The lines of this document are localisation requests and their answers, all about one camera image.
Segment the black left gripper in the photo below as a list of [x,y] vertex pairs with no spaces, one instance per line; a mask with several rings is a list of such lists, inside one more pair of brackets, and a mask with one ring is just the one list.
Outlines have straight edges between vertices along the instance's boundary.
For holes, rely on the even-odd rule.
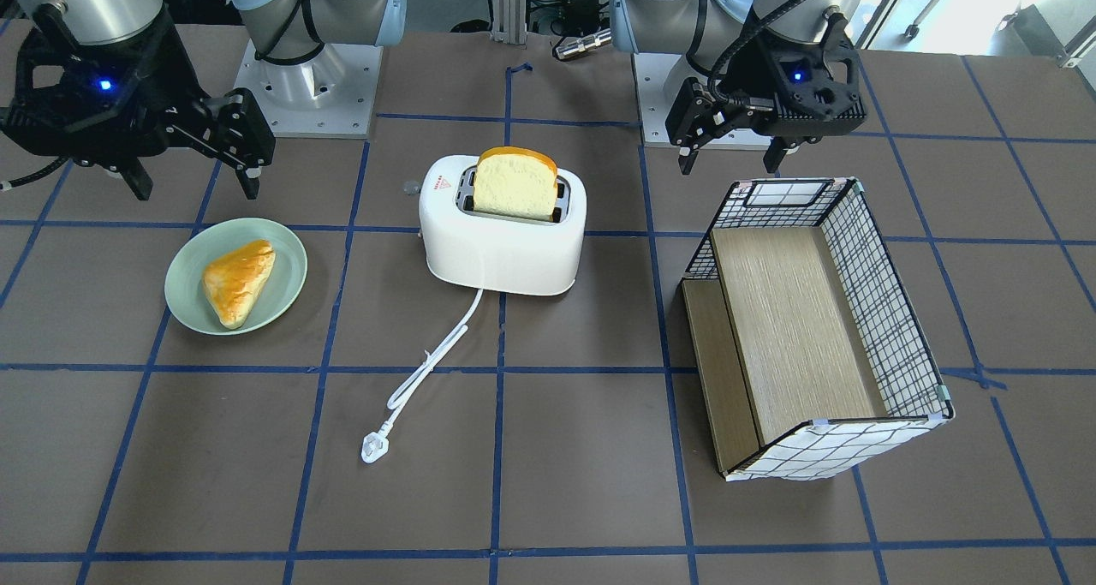
[[855,131],[866,121],[860,56],[841,11],[825,16],[819,42],[798,44],[760,30],[720,70],[682,82],[665,127],[689,176],[698,147],[737,129],[770,137],[764,152],[776,174],[795,145]]

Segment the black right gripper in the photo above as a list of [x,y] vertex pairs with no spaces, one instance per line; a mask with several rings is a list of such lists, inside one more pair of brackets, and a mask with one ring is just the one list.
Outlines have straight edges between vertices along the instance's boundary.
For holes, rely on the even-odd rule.
[[[137,200],[155,188],[140,159],[171,147],[222,161],[273,159],[277,141],[253,93],[209,96],[167,9],[129,38],[99,45],[78,43],[58,7],[39,7],[33,21],[3,108],[3,131],[31,154],[119,161]],[[259,176],[261,164],[239,164],[248,200],[258,198]]]

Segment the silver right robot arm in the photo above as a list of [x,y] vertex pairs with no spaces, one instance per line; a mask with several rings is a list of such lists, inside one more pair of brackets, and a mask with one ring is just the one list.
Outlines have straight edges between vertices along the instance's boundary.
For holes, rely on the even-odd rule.
[[249,32],[256,78],[212,96],[199,85],[164,0],[15,0],[33,27],[18,51],[3,133],[50,159],[3,191],[48,176],[67,161],[102,167],[137,199],[152,194],[141,160],[194,149],[230,167],[248,199],[270,167],[286,113],[353,106],[367,116],[346,49],[402,39],[407,0],[231,0]]

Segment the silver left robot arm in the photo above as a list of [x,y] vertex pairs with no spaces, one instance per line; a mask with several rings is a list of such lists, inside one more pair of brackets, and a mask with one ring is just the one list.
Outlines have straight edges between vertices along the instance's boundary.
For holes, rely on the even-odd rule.
[[[334,69],[334,46],[393,46],[408,0],[231,0],[282,108],[308,108]],[[666,140],[682,174],[716,139],[767,137],[765,169],[802,144],[867,119],[860,56],[847,35],[860,0],[608,0],[610,45],[680,57]]]

